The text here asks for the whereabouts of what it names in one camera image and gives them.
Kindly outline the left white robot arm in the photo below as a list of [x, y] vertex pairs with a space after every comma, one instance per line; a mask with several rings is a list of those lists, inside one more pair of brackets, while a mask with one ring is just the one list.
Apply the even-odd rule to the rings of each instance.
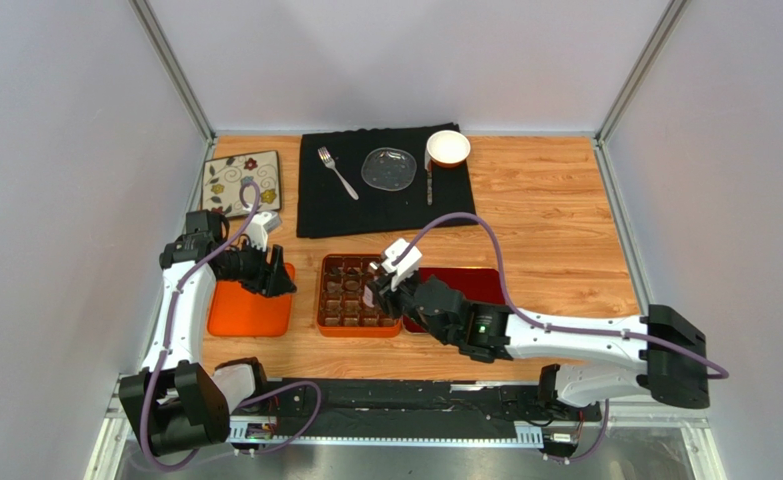
[[266, 299], [295, 293], [282, 247], [268, 243], [280, 223], [275, 212], [256, 213], [228, 238], [223, 214], [190, 212], [184, 233], [160, 254], [164, 294], [156, 331], [140, 372], [119, 382], [121, 405], [151, 456], [225, 442], [231, 413], [265, 382], [256, 358], [229, 361], [208, 374], [202, 337], [218, 282]]

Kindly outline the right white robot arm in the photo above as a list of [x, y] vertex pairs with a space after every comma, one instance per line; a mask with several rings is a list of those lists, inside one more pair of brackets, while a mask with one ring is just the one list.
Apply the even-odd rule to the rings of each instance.
[[549, 316], [469, 300], [436, 276], [402, 277], [384, 268], [367, 282], [365, 303], [407, 317], [474, 361], [555, 358], [542, 368], [539, 398], [582, 408], [647, 393], [673, 407], [710, 405], [704, 333], [675, 309], [611, 319]]

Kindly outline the orange chocolate box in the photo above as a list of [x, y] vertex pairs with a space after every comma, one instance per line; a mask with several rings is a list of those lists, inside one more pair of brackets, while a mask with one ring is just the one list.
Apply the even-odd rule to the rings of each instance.
[[[379, 255], [329, 254], [324, 257], [320, 269], [315, 322], [321, 335], [330, 338], [392, 338], [397, 336], [402, 323], [389, 318], [381, 310], [367, 308], [362, 302], [363, 289], [370, 274], [370, 262], [381, 262]], [[359, 277], [349, 277], [346, 267], [358, 267]], [[339, 295], [329, 294], [328, 282], [343, 283], [347, 280], [360, 282], [357, 291], [346, 291]]]

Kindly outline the pink handled metal tongs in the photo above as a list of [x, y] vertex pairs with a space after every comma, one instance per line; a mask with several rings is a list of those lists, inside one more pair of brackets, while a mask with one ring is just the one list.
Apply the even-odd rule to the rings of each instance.
[[374, 294], [368, 285], [366, 285], [363, 289], [362, 302], [367, 308], [375, 307]]

